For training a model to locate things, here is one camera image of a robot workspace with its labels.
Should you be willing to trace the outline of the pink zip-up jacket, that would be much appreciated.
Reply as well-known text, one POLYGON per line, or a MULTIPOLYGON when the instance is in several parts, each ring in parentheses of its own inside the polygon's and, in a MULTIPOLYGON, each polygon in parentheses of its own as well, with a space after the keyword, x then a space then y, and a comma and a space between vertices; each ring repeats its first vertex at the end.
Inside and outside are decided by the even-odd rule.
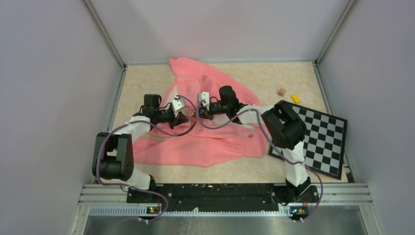
MULTIPOLYGON (((178 93, 197 104, 197 94, 208 92, 218 97, 219 89, 229 85, 240 102, 260 105, 259 99, 247 87, 220 70, 186 57, 170 58, 170 68, 175 80, 165 99, 178 93)), ((257 125, 230 123, 220 129, 206 129, 196 124, 194 129, 184 135, 191 122, 170 129, 168 124, 158 124, 162 130, 174 134, 173 137, 158 142, 141 137, 133 143, 135 163, 151 165, 194 165, 212 166, 243 157, 261 158, 267 141, 257 125)))

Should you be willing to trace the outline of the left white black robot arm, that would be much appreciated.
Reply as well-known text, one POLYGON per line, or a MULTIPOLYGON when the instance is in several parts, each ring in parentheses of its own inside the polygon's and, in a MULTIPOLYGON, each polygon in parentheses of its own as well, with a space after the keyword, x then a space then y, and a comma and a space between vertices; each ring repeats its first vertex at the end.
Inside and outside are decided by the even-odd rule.
POLYGON ((144 104, 129 121, 111 132, 96 136, 92 173, 103 186, 119 186, 131 196, 138 196, 144 203, 154 203, 164 198, 155 188, 154 177, 134 167, 133 144, 143 134, 167 123, 171 129, 188 122, 183 114, 186 107, 181 95, 161 106, 161 96, 146 94, 144 104))

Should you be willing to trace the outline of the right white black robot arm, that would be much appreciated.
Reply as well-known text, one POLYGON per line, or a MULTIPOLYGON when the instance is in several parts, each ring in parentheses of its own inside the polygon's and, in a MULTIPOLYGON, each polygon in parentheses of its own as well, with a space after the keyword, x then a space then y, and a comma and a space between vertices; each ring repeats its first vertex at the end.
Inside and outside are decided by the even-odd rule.
POLYGON ((275 105, 256 106, 241 103, 231 86, 219 89, 220 99, 211 102, 208 92, 197 96, 198 107, 195 116, 213 120, 215 116, 226 115, 229 123, 258 126, 272 148, 286 163, 286 188, 275 193, 274 200, 284 206, 290 202, 299 202, 311 186, 303 153, 305 123, 286 101, 275 105))

